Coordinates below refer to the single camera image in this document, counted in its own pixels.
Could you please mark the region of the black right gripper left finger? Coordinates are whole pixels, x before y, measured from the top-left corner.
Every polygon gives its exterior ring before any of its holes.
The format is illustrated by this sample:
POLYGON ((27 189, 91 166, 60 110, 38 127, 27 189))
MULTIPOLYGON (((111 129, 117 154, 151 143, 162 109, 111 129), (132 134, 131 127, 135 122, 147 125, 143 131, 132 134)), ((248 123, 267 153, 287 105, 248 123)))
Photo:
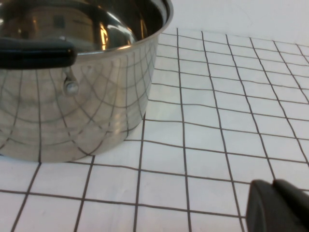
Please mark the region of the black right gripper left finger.
POLYGON ((263 180, 254 180, 250 184, 246 223, 250 232, 307 232, 309 230, 293 214, 272 183, 263 180))

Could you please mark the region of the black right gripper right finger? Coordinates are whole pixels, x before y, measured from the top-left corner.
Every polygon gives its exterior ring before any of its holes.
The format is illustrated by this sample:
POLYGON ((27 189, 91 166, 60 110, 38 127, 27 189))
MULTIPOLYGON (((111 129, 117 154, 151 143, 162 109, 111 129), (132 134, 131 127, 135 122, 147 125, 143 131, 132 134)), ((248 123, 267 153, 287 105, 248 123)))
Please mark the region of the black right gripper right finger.
POLYGON ((283 197, 284 201, 291 209, 293 214, 298 217, 301 223, 309 227, 309 196, 301 189, 283 180, 276 179, 272 186, 283 197))

